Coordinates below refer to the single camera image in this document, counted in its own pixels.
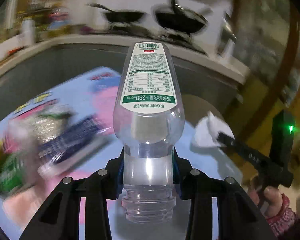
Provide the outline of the person's right hand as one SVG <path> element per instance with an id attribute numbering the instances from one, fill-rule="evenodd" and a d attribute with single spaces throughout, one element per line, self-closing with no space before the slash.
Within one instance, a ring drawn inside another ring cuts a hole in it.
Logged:
<path id="1" fill-rule="evenodd" d="M 281 210 L 283 199 L 279 189 L 272 186 L 265 187 L 258 176 L 249 181 L 248 195 L 255 205 L 261 206 L 266 218 L 274 217 Z"/>

